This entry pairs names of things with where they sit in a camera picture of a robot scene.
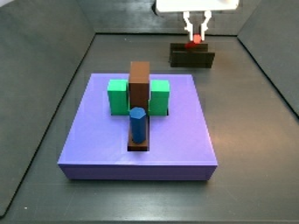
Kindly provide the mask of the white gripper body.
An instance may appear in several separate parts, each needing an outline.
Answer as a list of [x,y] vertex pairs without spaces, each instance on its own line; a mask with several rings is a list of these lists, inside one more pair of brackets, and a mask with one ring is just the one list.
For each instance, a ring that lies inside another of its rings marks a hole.
[[240,0],[157,0],[155,8],[161,13],[186,11],[236,10]]

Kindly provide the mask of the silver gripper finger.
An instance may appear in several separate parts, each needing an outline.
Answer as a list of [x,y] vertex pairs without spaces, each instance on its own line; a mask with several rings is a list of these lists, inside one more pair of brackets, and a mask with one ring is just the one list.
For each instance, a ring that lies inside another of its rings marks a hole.
[[201,42],[205,41],[206,39],[206,31],[209,30],[209,22],[211,20],[211,11],[206,10],[205,11],[205,20],[201,24]]
[[185,23],[186,23],[186,26],[185,26],[185,30],[189,32],[189,39],[190,41],[193,41],[193,23],[191,23],[191,20],[190,20],[190,12],[189,11],[185,11],[183,12],[183,20],[185,20]]

